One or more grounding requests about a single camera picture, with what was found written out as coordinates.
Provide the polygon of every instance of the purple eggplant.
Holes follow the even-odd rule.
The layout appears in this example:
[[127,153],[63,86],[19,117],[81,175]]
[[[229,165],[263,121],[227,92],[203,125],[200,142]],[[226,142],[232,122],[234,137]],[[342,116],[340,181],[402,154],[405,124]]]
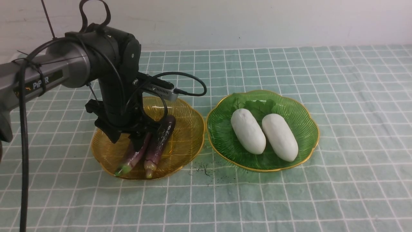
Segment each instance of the purple eggplant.
[[115,171],[115,176],[127,174],[134,168],[134,166],[136,166],[139,160],[143,157],[143,154],[146,152],[151,137],[151,133],[146,134],[145,140],[143,141],[143,146],[138,152],[135,151],[132,141],[129,142],[123,161]]
[[167,141],[173,134],[175,129],[176,118],[173,115],[165,117],[162,125],[158,130],[157,136],[150,142],[149,148],[146,153],[145,170],[146,178],[151,179],[154,171],[157,169],[157,164],[160,161]]

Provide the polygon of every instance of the wire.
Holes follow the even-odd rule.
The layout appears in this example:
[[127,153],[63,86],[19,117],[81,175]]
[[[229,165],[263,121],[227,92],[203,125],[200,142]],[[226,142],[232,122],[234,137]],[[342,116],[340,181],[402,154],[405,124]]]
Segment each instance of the wire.
[[57,38],[40,45],[34,49],[21,63],[20,70],[17,73],[19,80],[19,108],[20,108],[20,127],[21,127],[21,209],[20,209],[20,232],[26,232],[27,224],[27,207],[28,207],[28,182],[29,182],[29,159],[28,159],[28,132],[27,132],[27,115],[26,115],[26,89],[25,74],[29,62],[33,60],[40,52],[53,44],[65,41],[64,38]]
[[195,96],[195,97],[204,96],[207,93],[207,87],[206,87],[205,83],[202,80],[200,80],[199,78],[195,77],[194,75],[190,75],[190,74],[187,74],[187,73],[165,72],[165,73],[157,74],[157,75],[153,76],[153,78],[159,78],[161,76],[168,76],[168,75],[180,75],[180,76],[186,76],[186,77],[192,78],[193,80],[199,82],[203,87],[203,93],[190,93],[190,92],[186,92],[186,91],[183,91],[183,90],[180,90],[180,89],[175,89],[173,91],[174,93],[180,93],[180,94],[183,94],[183,95]]
[[188,92],[180,90],[180,89],[175,89],[174,90],[175,93],[180,93],[180,94],[187,95],[187,96],[204,96],[207,93],[206,84],[194,75],[190,75],[190,74],[187,74],[187,73],[181,73],[181,72],[164,72],[164,73],[157,74],[155,76],[151,76],[147,80],[145,80],[142,84],[140,84],[133,91],[133,93],[130,95],[130,97],[129,97],[127,103],[126,103],[125,110],[127,111],[127,109],[129,108],[130,102],[132,101],[134,96],[139,92],[139,90],[141,88],[145,87],[147,84],[149,84],[150,82],[152,82],[156,78],[159,78],[159,77],[162,77],[162,76],[168,76],[168,75],[180,75],[180,76],[186,76],[186,77],[192,78],[195,81],[199,82],[203,87],[203,93],[188,93]]
[[[39,69],[39,64],[35,64],[32,62],[32,60],[44,49],[47,49],[48,47],[56,44],[56,43],[61,43],[61,42],[76,42],[78,43],[78,39],[76,38],[71,38],[71,37],[63,37],[63,38],[55,38],[51,41],[48,41],[36,49],[32,51],[26,58],[19,58],[16,60],[23,60],[23,62],[20,65],[20,70],[17,73],[17,78],[19,80],[19,108],[20,108],[20,127],[21,127],[21,159],[22,159],[22,181],[21,181],[21,209],[20,209],[20,232],[26,232],[26,226],[27,226],[27,210],[28,210],[28,186],[29,186],[29,152],[28,152],[28,131],[27,131],[27,115],[26,115],[26,89],[25,89],[25,74],[26,74],[26,69],[30,65],[32,68],[36,69],[39,74],[42,76],[42,73]],[[116,74],[116,77],[119,80],[119,85],[120,85],[120,91],[121,91],[121,101],[122,105],[124,106],[123,108],[123,113],[125,109],[124,105],[124,85],[123,81],[117,72],[116,67],[114,64],[110,61],[110,59],[102,53],[99,49],[97,49],[95,46],[90,45],[90,44],[85,44],[85,46],[91,48],[93,51],[98,53],[105,59],[105,61],[110,65],[110,67],[113,69],[114,73]]]
[[46,14],[47,22],[49,23],[49,28],[50,28],[51,35],[53,36],[53,39],[56,39],[56,37],[54,36],[54,31],[53,31],[52,24],[50,23],[49,14],[47,13],[47,10],[46,10],[46,5],[44,4],[44,0],[41,0],[41,1],[42,1],[44,13]]

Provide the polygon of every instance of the grid pattern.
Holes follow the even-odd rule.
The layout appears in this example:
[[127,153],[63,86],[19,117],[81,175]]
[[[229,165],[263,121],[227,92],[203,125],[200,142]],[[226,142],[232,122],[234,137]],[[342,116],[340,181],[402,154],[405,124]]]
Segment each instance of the grid pattern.
[[[27,106],[28,231],[412,231],[412,45],[143,52],[140,70],[201,78],[208,94],[181,98],[203,116],[234,92],[266,89],[296,99],[319,125],[319,146],[296,168],[251,173],[206,141],[171,177],[123,181],[91,154],[90,91],[61,86]],[[188,78],[164,79],[201,91]],[[94,89],[100,97],[97,83]],[[0,232],[18,231],[19,222],[21,141],[18,112],[11,116]]]

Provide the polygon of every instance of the green leaf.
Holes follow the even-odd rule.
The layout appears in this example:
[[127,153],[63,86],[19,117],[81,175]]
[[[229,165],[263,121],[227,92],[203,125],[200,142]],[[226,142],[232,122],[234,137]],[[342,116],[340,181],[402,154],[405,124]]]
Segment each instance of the green leaf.
[[244,108],[245,98],[241,94],[238,94],[238,93],[234,93],[233,95],[236,96],[236,98],[233,101],[233,106],[232,106],[232,109],[234,109],[233,111]]
[[266,115],[264,107],[265,104],[261,101],[247,101],[245,103],[245,109],[250,111],[258,122],[262,121],[263,117]]
[[273,112],[273,107],[275,106],[275,101],[272,99],[269,99],[265,103],[265,112],[266,114],[271,114]]

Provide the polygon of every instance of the gold rim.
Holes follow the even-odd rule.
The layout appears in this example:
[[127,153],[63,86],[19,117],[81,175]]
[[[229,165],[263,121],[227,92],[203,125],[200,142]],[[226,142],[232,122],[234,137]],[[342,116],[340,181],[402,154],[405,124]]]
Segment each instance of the gold rim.
[[[199,151],[197,151],[197,153],[196,153],[191,159],[189,159],[189,161],[188,161],[188,163],[187,163],[187,164],[189,164],[190,162],[192,162],[192,161],[194,160],[194,158],[197,157],[197,155],[199,155],[199,153],[200,153],[200,152],[202,151],[202,149],[203,149],[203,146],[204,146],[204,143],[205,143],[206,122],[205,122],[202,114],[200,114],[200,113],[199,113],[197,110],[195,110],[191,105],[189,105],[189,103],[187,103],[185,100],[180,99],[180,98],[178,98],[178,100],[182,101],[184,104],[186,104],[187,106],[189,106],[194,112],[196,112],[196,113],[200,116],[200,118],[202,119],[202,122],[203,122],[203,133],[202,133],[202,138],[203,138],[203,140],[202,140],[202,144],[200,145]],[[94,133],[93,138],[92,138],[92,142],[93,142],[94,137],[96,136],[96,134],[97,134],[97,132]],[[102,163],[97,159],[97,157],[96,157],[96,155],[95,155],[95,151],[94,151],[93,145],[90,144],[90,146],[91,146],[91,152],[92,152],[95,160],[100,164],[100,166],[102,167],[102,169],[103,169],[105,172],[107,172],[110,176],[114,176],[113,173],[109,172],[109,170],[107,170],[107,169],[102,165]],[[166,175],[164,175],[164,176],[157,177],[157,178],[153,178],[153,179],[143,180],[143,179],[124,178],[124,177],[121,177],[121,176],[114,176],[114,177],[119,178],[119,179],[123,179],[123,180],[136,180],[136,181],[138,181],[138,180],[143,180],[143,181],[159,180],[159,179],[163,179],[163,178],[165,178],[165,177],[171,176],[172,174],[178,172],[178,171],[179,171],[180,169],[182,169],[185,165],[178,167],[178,168],[177,168],[176,170],[174,170],[173,172],[170,172],[170,173],[168,173],[168,174],[166,174]]]
[[215,146],[213,145],[212,140],[211,140],[211,138],[210,138],[210,133],[209,133],[209,128],[208,128],[208,126],[207,126],[207,122],[208,122],[208,119],[209,119],[210,114],[211,114],[216,108],[219,107],[219,105],[221,104],[221,102],[222,102],[223,100],[225,100],[226,98],[230,97],[232,94],[227,95],[226,97],[222,98],[222,99],[219,101],[219,103],[208,113],[208,115],[207,115],[207,117],[206,117],[206,130],[207,130],[207,135],[208,135],[209,143],[211,144],[213,150],[215,150],[215,152],[217,152],[222,158],[224,158],[225,160],[229,161],[230,163],[232,163],[232,164],[234,164],[234,165],[236,165],[236,166],[239,166],[239,167],[244,168],[244,169],[249,170],[249,171],[261,172],[261,173],[271,173],[271,172],[277,172],[277,171],[282,171],[282,170],[285,170],[285,169],[294,168],[294,167],[299,166],[299,165],[301,165],[302,163],[306,162],[310,157],[312,157],[312,154],[313,154],[313,152],[315,151],[315,148],[316,148],[316,147],[318,146],[318,144],[319,144],[319,139],[320,139],[320,137],[321,137],[321,132],[320,132],[319,127],[318,127],[318,125],[316,124],[315,120],[314,120],[314,119],[312,118],[312,116],[310,115],[308,109],[307,109],[302,103],[296,101],[296,100],[293,99],[293,98],[283,97],[282,95],[277,94],[277,93],[272,92],[272,91],[269,91],[269,90],[252,90],[252,91],[249,91],[249,92],[241,92],[241,93],[238,93],[238,94],[248,94],[248,93],[251,93],[251,92],[269,92],[269,93],[278,95],[278,96],[280,96],[281,98],[290,99],[290,100],[292,100],[292,101],[295,101],[295,102],[299,103],[301,106],[303,106],[303,108],[304,108],[304,109],[306,110],[306,112],[308,113],[309,118],[315,123],[316,129],[318,130],[318,139],[317,139],[317,141],[316,141],[315,146],[312,148],[312,151],[310,152],[310,154],[308,155],[308,157],[306,157],[306,159],[302,160],[301,162],[299,162],[299,163],[297,163],[297,164],[295,164],[295,165],[292,165],[292,166],[289,166],[289,167],[285,167],[285,168],[277,168],[277,169],[269,169],[269,170],[249,168],[249,167],[240,165],[240,164],[238,164],[238,163],[236,163],[236,162],[234,162],[234,161],[226,158],[226,157],[225,157],[224,155],[222,155],[222,154],[215,148]]

